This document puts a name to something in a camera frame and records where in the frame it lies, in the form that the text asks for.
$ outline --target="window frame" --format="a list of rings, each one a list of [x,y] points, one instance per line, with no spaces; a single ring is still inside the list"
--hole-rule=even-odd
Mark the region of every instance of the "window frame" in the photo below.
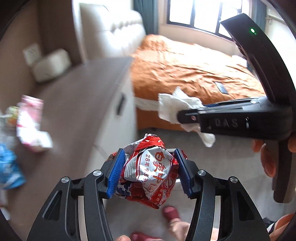
[[[225,38],[228,39],[230,41],[233,41],[232,38],[229,38],[223,34],[219,33],[219,27],[220,27],[220,20],[221,20],[221,14],[222,14],[222,7],[223,7],[223,2],[220,2],[220,6],[219,6],[219,13],[218,13],[218,19],[217,19],[217,25],[216,25],[216,30],[215,32],[210,32],[204,29],[200,29],[200,28],[196,28],[194,27],[194,19],[195,19],[195,0],[193,0],[193,4],[192,4],[192,10],[191,10],[191,18],[190,18],[190,24],[184,24],[184,23],[177,23],[177,22],[171,22],[170,21],[170,0],[168,0],[168,7],[167,7],[167,24],[172,24],[172,25],[178,25],[178,26],[183,26],[183,27],[187,27],[187,28],[193,28],[193,29],[197,29],[197,30],[201,30],[210,34],[214,34],[216,36],[219,36],[221,38]],[[241,8],[240,9],[236,9],[238,14],[242,13],[242,4],[241,4]]]

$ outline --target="teal curtain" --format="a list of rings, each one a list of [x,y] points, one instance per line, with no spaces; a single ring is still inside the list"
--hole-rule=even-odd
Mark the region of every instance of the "teal curtain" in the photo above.
[[[146,34],[158,34],[157,0],[133,0],[133,8],[141,14]]]
[[[265,17],[266,17],[266,5],[260,0],[252,1],[252,19],[253,21],[265,31]]]

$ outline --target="brown tabletop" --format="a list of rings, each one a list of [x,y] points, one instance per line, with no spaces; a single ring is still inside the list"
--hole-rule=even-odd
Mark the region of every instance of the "brown tabletop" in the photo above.
[[[93,60],[38,86],[32,94],[44,100],[41,130],[51,135],[53,149],[32,153],[21,144],[15,149],[27,183],[8,192],[8,209],[10,225],[22,240],[60,178],[83,177],[106,110],[131,61]]]

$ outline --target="floor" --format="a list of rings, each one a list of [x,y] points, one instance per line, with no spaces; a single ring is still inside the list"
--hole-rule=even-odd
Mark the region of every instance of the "floor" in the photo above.
[[[199,169],[208,171],[212,176],[228,179],[236,176],[243,184],[261,216],[277,220],[281,216],[296,211],[296,198],[290,204],[279,204],[273,200],[272,179],[267,177],[260,162],[260,154],[251,150],[251,140],[237,137],[216,136],[211,148],[202,143],[197,133],[146,129],[139,132],[139,139],[145,133],[157,134],[166,148],[181,148],[188,159],[195,161]],[[220,203],[216,198],[214,227],[219,227]],[[181,218],[190,222],[195,205],[183,193],[181,184],[176,183],[165,205],[178,208]],[[161,210],[146,207],[137,202],[129,202],[113,196],[106,207],[106,214],[112,236],[130,235],[133,231],[175,240],[168,232]]]

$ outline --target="red slipper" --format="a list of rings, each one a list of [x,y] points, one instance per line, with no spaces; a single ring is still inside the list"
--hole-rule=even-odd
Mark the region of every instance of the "red slipper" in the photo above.
[[[165,219],[170,222],[171,220],[175,218],[180,218],[180,215],[178,213],[178,210],[173,206],[166,206],[162,209],[163,216]]]
[[[163,241],[161,238],[149,236],[141,232],[133,232],[131,234],[131,241]]]

